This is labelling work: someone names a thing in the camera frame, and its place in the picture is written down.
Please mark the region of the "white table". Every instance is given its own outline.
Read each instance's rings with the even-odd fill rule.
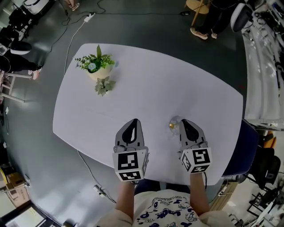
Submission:
[[[82,45],[75,57],[96,53],[97,45]],[[113,167],[116,133],[138,118],[150,153],[145,177],[189,185],[189,175],[176,153],[179,139],[169,130],[170,119],[178,115],[203,129],[213,159],[207,184],[217,183],[238,139],[242,95],[210,73],[174,57],[136,47],[100,47],[103,54],[112,54],[119,62],[110,73],[115,89],[98,96],[95,82],[72,60],[58,92],[53,132],[75,149]]]

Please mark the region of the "printed shirt graphic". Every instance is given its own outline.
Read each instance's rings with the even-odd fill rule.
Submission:
[[[173,190],[143,192],[135,196],[134,219],[121,211],[101,218],[96,227],[230,227],[226,213],[211,211],[197,216],[189,204],[189,194]]]

